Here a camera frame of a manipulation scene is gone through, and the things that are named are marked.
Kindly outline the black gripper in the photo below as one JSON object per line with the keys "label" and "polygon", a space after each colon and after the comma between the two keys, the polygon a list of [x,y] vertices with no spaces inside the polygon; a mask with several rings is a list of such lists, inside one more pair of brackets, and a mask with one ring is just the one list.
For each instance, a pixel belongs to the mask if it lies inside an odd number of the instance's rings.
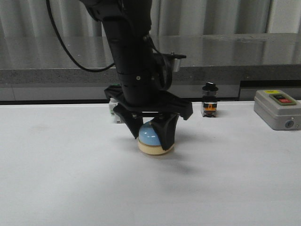
{"label": "black gripper", "polygon": [[192,102],[179,98],[168,91],[160,91],[150,101],[143,102],[139,106],[126,101],[121,86],[110,85],[104,92],[107,98],[117,100],[118,105],[113,108],[113,111],[124,121],[134,138],[139,136],[143,119],[134,118],[133,114],[139,117],[143,112],[162,113],[151,120],[151,126],[158,135],[164,151],[174,145],[177,115],[187,120],[193,114]]}

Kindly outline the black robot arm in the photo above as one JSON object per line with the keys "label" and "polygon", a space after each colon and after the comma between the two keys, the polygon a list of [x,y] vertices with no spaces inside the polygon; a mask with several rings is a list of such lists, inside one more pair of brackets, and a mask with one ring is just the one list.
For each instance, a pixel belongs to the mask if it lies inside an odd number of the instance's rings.
{"label": "black robot arm", "polygon": [[96,21],[101,21],[116,66],[120,84],[105,90],[118,104],[114,112],[135,138],[145,117],[160,145],[167,151],[174,145],[179,117],[188,119],[192,104],[168,90],[172,83],[170,54],[160,53],[149,35],[150,0],[86,0],[84,5]]}

